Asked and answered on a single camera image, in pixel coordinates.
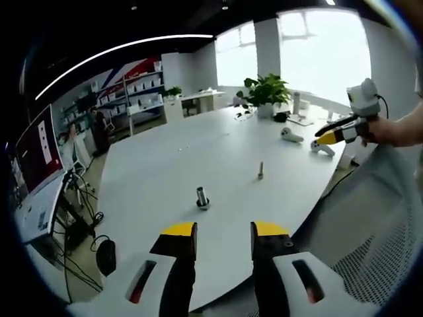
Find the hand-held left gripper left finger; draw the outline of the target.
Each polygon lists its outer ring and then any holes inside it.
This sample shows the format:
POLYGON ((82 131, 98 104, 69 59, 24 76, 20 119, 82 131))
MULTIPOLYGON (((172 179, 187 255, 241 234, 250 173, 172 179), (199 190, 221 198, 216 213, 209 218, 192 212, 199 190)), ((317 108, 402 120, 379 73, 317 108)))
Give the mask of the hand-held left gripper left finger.
POLYGON ((196 279, 195 222, 165 229, 148 253, 135 254, 107 278, 89 302, 71 304, 69 316, 187 316, 196 279))

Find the person's right hand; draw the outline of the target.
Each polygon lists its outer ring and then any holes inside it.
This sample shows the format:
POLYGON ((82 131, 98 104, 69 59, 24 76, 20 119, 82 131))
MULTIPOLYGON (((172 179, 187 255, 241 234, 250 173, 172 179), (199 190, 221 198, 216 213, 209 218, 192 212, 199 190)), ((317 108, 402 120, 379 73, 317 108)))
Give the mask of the person's right hand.
POLYGON ((368 132, 362 136, 362 145, 368 144, 396 145, 398 141, 398 127, 395 122, 378 117, 368 122, 368 132))

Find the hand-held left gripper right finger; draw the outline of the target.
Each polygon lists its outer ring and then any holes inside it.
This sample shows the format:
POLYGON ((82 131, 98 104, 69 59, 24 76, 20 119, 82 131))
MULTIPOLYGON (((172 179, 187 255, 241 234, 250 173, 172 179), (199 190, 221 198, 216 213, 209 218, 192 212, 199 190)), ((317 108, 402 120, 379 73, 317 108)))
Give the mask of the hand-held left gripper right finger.
POLYGON ((373 316, 378 307, 346 292, 335 271, 300 252, 286 229, 250 224, 252 278, 260 316, 373 316))

